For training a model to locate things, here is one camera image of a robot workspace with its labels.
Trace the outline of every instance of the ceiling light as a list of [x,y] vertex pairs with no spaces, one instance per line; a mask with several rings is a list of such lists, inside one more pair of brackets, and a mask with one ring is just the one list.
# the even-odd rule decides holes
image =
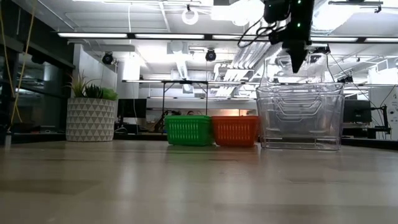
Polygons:
[[208,100],[228,100],[229,98],[225,98],[225,97],[209,97],[207,98]]
[[58,33],[60,37],[69,38],[127,38],[127,34],[112,34],[112,33]]
[[137,39],[181,39],[203,40],[203,34],[136,34]]
[[134,83],[161,83],[160,80],[123,80],[123,82],[134,82]]
[[365,42],[379,42],[379,43],[388,43],[388,42],[398,42],[398,38],[367,38]]
[[231,98],[230,100],[255,100],[253,98]]
[[321,43],[312,43],[311,47],[327,47],[328,44],[321,44]]
[[208,82],[209,84],[245,84],[245,82],[214,82],[214,81],[210,81]]
[[314,42],[356,42],[356,37],[311,37]]
[[184,0],[168,0],[168,1],[156,1],[156,0],[72,0],[77,2],[102,2],[102,3],[124,3],[124,4],[153,4],[162,2],[163,4],[186,4],[189,3],[191,5],[201,5],[200,1],[184,1]]
[[[187,18],[187,13],[188,12],[193,12],[193,17],[192,18]],[[194,9],[190,9],[190,10],[188,10],[188,9],[185,9],[183,12],[182,12],[182,15],[181,15],[181,19],[182,19],[182,22],[184,22],[185,24],[187,24],[187,25],[194,25],[195,23],[197,23],[198,22],[198,20],[199,20],[199,14],[198,14],[198,11],[196,11],[196,10],[194,10]]]
[[201,100],[203,98],[200,97],[175,97],[175,99],[181,99],[181,100]]
[[[168,97],[168,96],[165,96],[164,98],[165,99],[174,99],[174,97]],[[163,97],[161,97],[161,96],[150,96],[150,97],[147,97],[147,99],[163,99]]]
[[[215,40],[239,40],[242,35],[213,35]],[[256,35],[246,35],[242,40],[254,40]],[[268,40],[268,37],[260,37],[257,40]]]

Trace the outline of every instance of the security camera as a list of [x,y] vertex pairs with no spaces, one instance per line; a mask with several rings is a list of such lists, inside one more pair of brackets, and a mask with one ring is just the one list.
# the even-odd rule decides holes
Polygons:
[[207,53],[206,53],[206,61],[208,62],[212,62],[214,60],[216,60],[216,52],[214,52],[213,49],[208,49]]
[[112,56],[112,52],[106,52],[104,57],[102,58],[102,62],[105,65],[112,65],[114,63],[115,59]]

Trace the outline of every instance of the white planter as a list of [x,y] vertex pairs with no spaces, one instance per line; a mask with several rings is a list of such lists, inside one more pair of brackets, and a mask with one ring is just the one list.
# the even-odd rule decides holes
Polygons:
[[114,110],[115,101],[94,98],[69,98],[67,141],[112,141]]

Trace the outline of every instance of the fluorescent light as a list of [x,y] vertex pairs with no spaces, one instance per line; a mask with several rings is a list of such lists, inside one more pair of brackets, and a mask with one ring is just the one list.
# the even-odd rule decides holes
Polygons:
[[[213,35],[214,40],[239,40],[242,35]],[[255,35],[246,35],[242,40],[254,40]],[[260,37],[258,40],[268,40],[268,37]]]
[[208,82],[209,84],[245,84],[245,82]]
[[255,100],[253,98],[231,98],[230,100]]
[[[161,97],[161,96],[150,96],[150,97],[147,97],[148,99],[163,99],[163,97]],[[168,97],[168,96],[165,96],[165,99],[174,99],[174,97]]]
[[328,44],[321,44],[321,43],[312,43],[311,47],[327,47]]
[[398,38],[366,38],[365,42],[398,42]]
[[136,34],[137,39],[192,39],[203,40],[203,34]]
[[356,37],[311,37],[314,42],[356,42]]
[[182,99],[182,100],[201,100],[200,97],[175,97],[175,99]]
[[112,34],[112,33],[58,33],[60,37],[70,38],[127,38],[127,34]]
[[[102,2],[102,3],[125,3],[125,4],[132,4],[132,3],[138,3],[138,4],[150,4],[150,3],[159,3],[158,0],[72,0],[76,2]],[[195,3],[195,5],[200,5],[200,1],[184,1],[184,0],[179,0],[179,1],[164,1],[164,4],[186,4],[190,3]]]
[[125,82],[135,82],[135,83],[161,83],[160,80],[123,80]]
[[209,97],[208,100],[229,100],[230,98],[225,97]]

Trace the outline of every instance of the stacked clear bins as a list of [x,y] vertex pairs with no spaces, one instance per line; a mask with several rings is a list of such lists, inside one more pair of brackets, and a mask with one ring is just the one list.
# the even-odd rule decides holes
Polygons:
[[[322,150],[340,148],[344,84],[325,83],[325,59],[322,55],[308,56],[305,62],[307,64],[302,66],[298,74],[289,73],[291,68],[283,67],[280,70],[273,69],[276,72],[272,75],[264,75],[263,86],[257,89],[263,147]],[[300,82],[270,82],[281,81],[283,78],[288,80],[293,75]]]

